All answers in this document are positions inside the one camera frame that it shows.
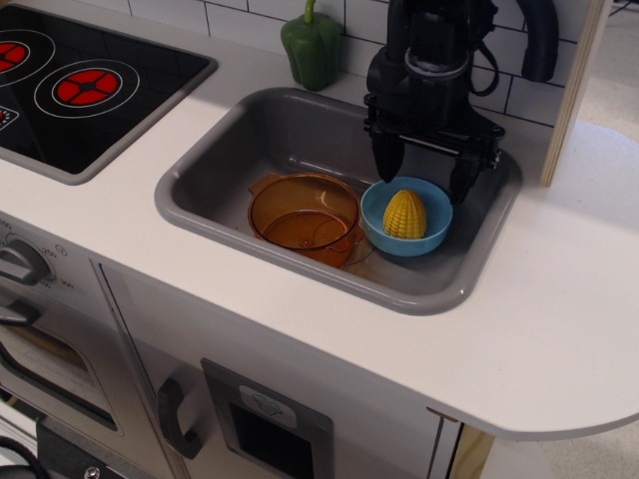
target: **green bell pepper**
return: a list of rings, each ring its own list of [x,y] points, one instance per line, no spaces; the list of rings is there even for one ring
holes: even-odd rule
[[[317,91],[337,78],[339,25],[314,12],[315,0],[307,0],[305,14],[282,27],[281,38],[291,62],[293,79],[307,90]]]

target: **oven window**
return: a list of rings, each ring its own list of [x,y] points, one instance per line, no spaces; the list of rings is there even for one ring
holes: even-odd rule
[[[117,429],[82,357],[55,337],[35,327],[0,326],[0,363],[51,396]]]

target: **white tile wall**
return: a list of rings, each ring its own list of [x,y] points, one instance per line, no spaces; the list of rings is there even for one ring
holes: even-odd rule
[[[285,51],[280,29],[285,22],[303,15],[306,4],[306,0],[81,1],[282,55]],[[554,0],[561,36],[559,61],[550,82],[539,85],[521,78],[527,36],[516,1],[493,0],[499,9],[497,27],[485,43],[497,59],[500,84],[488,97],[471,96],[471,103],[503,115],[554,125],[589,2]],[[387,6],[388,0],[317,0],[316,11],[342,26],[340,67],[344,71],[366,75],[370,60],[385,43]],[[476,55],[475,67],[473,79],[480,89],[490,81],[492,72],[480,54]]]
[[[129,0],[129,4],[135,16],[205,35],[209,34],[203,3],[193,0]]]

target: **pot handle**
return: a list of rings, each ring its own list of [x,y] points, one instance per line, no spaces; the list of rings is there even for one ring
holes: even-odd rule
[[[277,180],[279,180],[281,177],[282,176],[276,175],[275,173],[269,173],[269,174],[261,177],[259,180],[257,180],[252,185],[250,185],[249,186],[249,191],[253,194],[254,197],[256,197],[257,195],[259,195],[262,192],[262,190],[264,188],[272,185]]]
[[[363,229],[359,225],[355,225],[355,231],[353,234],[354,234],[353,243],[349,242],[343,248],[336,247],[335,245],[329,246],[328,248],[337,252],[347,252],[349,249],[353,249],[354,247],[356,247],[366,237],[366,233],[363,231]]]

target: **cable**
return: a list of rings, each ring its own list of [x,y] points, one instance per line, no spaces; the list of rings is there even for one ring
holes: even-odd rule
[[[49,479],[49,474],[45,471],[40,461],[33,455],[33,453],[27,449],[25,446],[20,444],[18,441],[11,439],[10,437],[0,436],[0,447],[5,449],[9,449],[13,452],[21,455],[27,464],[29,464],[29,468],[35,474],[36,479]]]
[[[499,85],[499,68],[497,67],[497,60],[495,59],[494,55],[492,55],[492,52],[488,50],[488,47],[486,47],[485,43],[483,42],[479,43],[478,50],[484,56],[484,58],[488,60],[488,63],[492,67],[492,71],[493,71],[492,81],[490,82],[490,85],[488,85],[488,87],[486,87],[484,90],[477,91],[471,79],[472,69],[469,68],[466,74],[466,83],[468,86],[468,91],[470,93],[478,97],[487,97],[492,92],[494,92],[497,89],[497,86]]]

